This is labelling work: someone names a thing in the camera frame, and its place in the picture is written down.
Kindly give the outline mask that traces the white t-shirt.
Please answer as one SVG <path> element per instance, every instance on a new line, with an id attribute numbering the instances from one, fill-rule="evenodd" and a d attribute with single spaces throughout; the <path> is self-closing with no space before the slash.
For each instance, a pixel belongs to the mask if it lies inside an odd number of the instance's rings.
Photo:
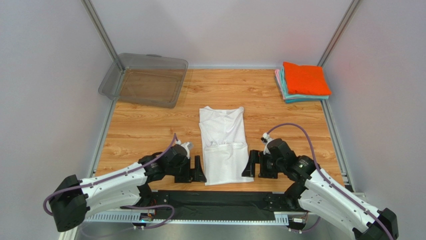
<path id="1" fill-rule="evenodd" d="M 250 183 L 253 177 L 242 176 L 249 160 L 246 141 L 245 109 L 199 109 L 206 186 Z"/>

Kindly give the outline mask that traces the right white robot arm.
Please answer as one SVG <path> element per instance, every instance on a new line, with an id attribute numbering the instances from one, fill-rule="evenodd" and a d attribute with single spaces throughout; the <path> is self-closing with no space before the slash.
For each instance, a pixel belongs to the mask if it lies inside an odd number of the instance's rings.
<path id="1" fill-rule="evenodd" d="M 306 211 L 339 228 L 352 240 L 396 240 L 399 237 L 396 214 L 360 199 L 340 185 L 306 155 L 296 155 L 282 139 L 263 140 L 263 151 L 251 150 L 242 177 L 277 179 L 283 173 L 293 184 L 273 198 L 272 209 L 285 207 Z"/>

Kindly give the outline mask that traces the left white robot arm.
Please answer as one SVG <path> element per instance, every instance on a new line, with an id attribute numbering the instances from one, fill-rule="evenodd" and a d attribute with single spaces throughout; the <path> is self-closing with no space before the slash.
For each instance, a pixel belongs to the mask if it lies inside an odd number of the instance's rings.
<path id="1" fill-rule="evenodd" d="M 177 143 L 108 174 L 83 179 L 70 175 L 47 197 L 44 209 L 61 233 L 107 210 L 151 207 L 151 182 L 161 181 L 165 176 L 173 176 L 175 183 L 207 181 L 200 156 L 195 156 L 195 167 L 191 168 L 191 148 L 191 142 Z"/>

